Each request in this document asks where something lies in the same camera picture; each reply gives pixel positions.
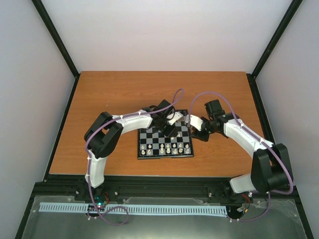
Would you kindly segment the black magnetic chess board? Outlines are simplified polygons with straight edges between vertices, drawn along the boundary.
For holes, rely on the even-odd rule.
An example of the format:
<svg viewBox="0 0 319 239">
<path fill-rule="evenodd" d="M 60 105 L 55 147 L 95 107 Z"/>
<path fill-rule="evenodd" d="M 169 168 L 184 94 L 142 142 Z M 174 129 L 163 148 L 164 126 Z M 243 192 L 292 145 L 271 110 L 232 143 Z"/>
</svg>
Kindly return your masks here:
<svg viewBox="0 0 319 239">
<path fill-rule="evenodd" d="M 157 130 L 155 127 L 150 127 L 148 129 L 139 129 L 138 130 L 138 159 L 159 159 L 159 158 L 185 158 L 185 157 L 194 157 L 194 150 L 193 150 L 193 144 L 192 139 L 190 137 L 190 129 L 185 124 L 185 117 L 188 113 L 188 110 L 178 110 L 181 114 L 184 115 L 184 117 L 180 120 L 178 120 L 175 123 L 176 129 L 178 131 L 178 135 L 174 138 L 174 140 L 171 140 L 171 137 L 165 137 L 162 132 Z M 166 153 L 166 144 L 170 143 L 170 149 L 171 153 Z M 179 153 L 179 147 L 178 145 L 182 143 L 183 144 L 183 153 Z M 186 144 L 189 144 L 189 151 L 190 153 L 185 153 Z M 152 154 L 148 155 L 147 151 L 149 150 L 148 145 L 152 145 Z M 164 144 L 164 153 L 160 153 L 160 145 Z M 141 154 L 141 146 L 144 145 L 146 152 L 145 155 Z"/>
</svg>

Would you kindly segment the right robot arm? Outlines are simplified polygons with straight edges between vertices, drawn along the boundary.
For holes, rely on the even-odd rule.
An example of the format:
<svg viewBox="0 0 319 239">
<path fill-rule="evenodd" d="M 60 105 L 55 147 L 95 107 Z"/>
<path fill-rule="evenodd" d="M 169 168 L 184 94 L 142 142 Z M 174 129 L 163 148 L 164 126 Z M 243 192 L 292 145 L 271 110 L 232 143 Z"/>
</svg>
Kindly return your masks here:
<svg viewBox="0 0 319 239">
<path fill-rule="evenodd" d="M 213 133 L 234 140 L 252 158 L 251 172 L 232 178 L 230 187 L 235 194 L 243 192 L 291 194 L 294 189 L 293 174 L 288 149 L 274 144 L 253 130 L 233 112 L 226 113 L 218 100 L 207 102 L 208 117 L 188 114 L 187 126 L 193 128 L 192 137 L 207 142 Z"/>
</svg>

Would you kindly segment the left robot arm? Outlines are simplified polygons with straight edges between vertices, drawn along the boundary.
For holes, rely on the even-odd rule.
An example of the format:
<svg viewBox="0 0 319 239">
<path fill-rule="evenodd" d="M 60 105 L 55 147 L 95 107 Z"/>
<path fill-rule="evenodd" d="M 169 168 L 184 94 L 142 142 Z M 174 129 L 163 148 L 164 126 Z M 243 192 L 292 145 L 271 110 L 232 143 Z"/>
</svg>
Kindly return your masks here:
<svg viewBox="0 0 319 239">
<path fill-rule="evenodd" d="M 88 183 L 86 194 L 92 200 L 103 197 L 104 169 L 108 156 L 114 151 L 122 134 L 137 129 L 154 127 L 165 136 L 176 136 L 174 124 L 183 118 L 173 104 L 163 100 L 160 105 L 142 108 L 126 115 L 101 113 L 84 135 L 85 150 L 88 154 L 88 168 L 85 179 Z"/>
</svg>

